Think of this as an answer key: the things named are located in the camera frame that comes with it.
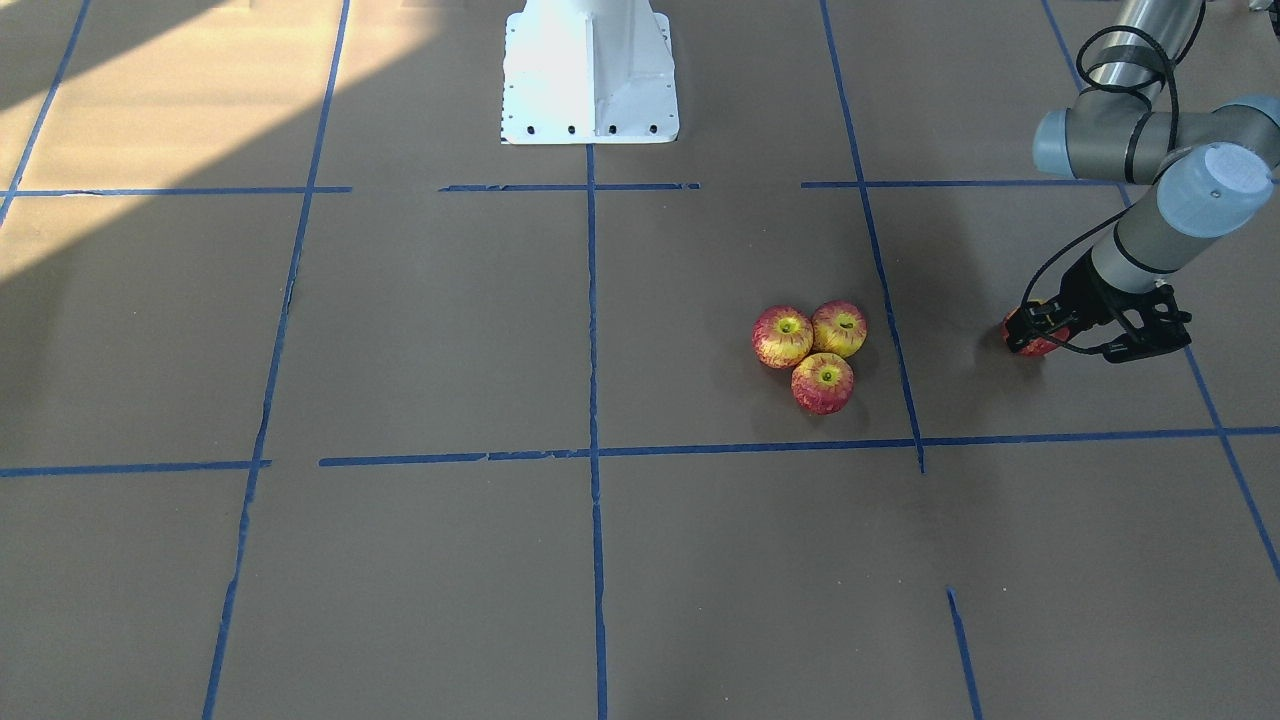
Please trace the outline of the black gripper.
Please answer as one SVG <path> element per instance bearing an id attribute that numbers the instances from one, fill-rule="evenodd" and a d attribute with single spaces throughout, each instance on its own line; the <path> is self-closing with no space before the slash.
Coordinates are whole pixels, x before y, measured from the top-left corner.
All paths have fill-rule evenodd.
<path id="1" fill-rule="evenodd" d="M 1130 363 L 1189 346 L 1190 319 L 1178 306 L 1171 284 L 1140 292 L 1117 290 L 1083 256 L 1064 273 L 1050 301 L 1028 300 L 1006 315 L 1006 347 L 1011 354 L 1048 354 L 1061 347 L 1112 364 Z M 1091 347 L 1073 343 L 1078 334 L 1112 323 L 1119 328 L 1114 340 Z"/>

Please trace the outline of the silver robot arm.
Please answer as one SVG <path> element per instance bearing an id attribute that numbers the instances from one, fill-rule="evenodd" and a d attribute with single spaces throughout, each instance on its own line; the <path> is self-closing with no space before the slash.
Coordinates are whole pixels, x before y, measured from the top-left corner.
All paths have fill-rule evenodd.
<path id="1" fill-rule="evenodd" d="M 1190 343 L 1189 313 L 1170 278 L 1239 231 L 1274 196 L 1277 100 L 1249 95 L 1211 111 L 1181 109 L 1176 70 L 1190 50 L 1203 1 L 1126 1 L 1117 19 L 1075 55 L 1082 91 L 1048 113 L 1033 141 L 1036 168 L 1069 179 L 1146 187 L 1115 218 L 1087 231 L 1087 251 L 1052 299 L 1025 295 L 1005 316 L 1011 354 L 1075 354 L 1079 334 L 1116 324 L 1089 347 L 1108 363 L 1176 352 Z"/>

